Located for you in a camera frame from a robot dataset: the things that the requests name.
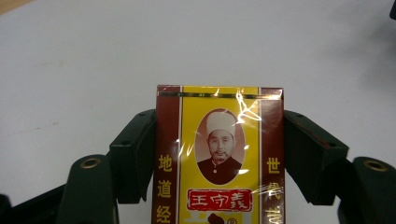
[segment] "product box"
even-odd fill
[[[283,89],[158,86],[151,223],[285,223]]]

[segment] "brass insert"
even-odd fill
[[[100,163],[100,159],[97,158],[89,158],[82,162],[79,166],[81,166],[82,169],[91,169]]]
[[[386,172],[388,170],[388,167],[379,161],[364,161],[363,163],[364,165],[375,171]]]

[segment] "white cap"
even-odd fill
[[[215,130],[224,130],[233,137],[235,135],[235,118],[226,112],[213,112],[206,120],[206,134],[209,136]]]

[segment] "white table surface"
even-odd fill
[[[392,0],[35,0],[0,16],[0,192],[27,201],[108,145],[157,84],[285,89],[285,109],[396,165]],[[338,223],[286,176],[287,223]],[[121,223],[149,223],[147,203]]]

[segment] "dark clothing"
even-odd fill
[[[209,224],[224,224],[224,220],[221,217],[216,216],[214,213],[210,214],[207,221],[209,221]]]
[[[213,184],[223,185],[232,181],[239,172],[242,164],[230,157],[219,165],[212,162],[212,158],[198,162],[198,167],[204,177]]]

